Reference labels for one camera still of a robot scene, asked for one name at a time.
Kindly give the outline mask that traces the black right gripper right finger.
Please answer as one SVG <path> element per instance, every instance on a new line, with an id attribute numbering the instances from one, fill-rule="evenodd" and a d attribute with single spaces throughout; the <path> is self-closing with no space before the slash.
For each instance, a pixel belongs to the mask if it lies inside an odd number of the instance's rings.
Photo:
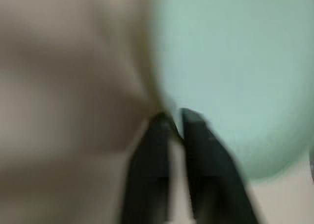
<path id="1" fill-rule="evenodd" d="M 193 218 L 198 224 L 257 224 L 235 162 L 203 116 L 184 108 L 182 123 Z"/>

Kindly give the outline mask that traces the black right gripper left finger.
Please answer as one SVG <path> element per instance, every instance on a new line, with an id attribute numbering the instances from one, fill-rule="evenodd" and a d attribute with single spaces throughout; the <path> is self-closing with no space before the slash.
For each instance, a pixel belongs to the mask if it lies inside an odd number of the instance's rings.
<path id="1" fill-rule="evenodd" d="M 166 224 L 171 220 L 169 138 L 173 122 L 154 115 L 130 158 L 122 202 L 124 224 Z"/>

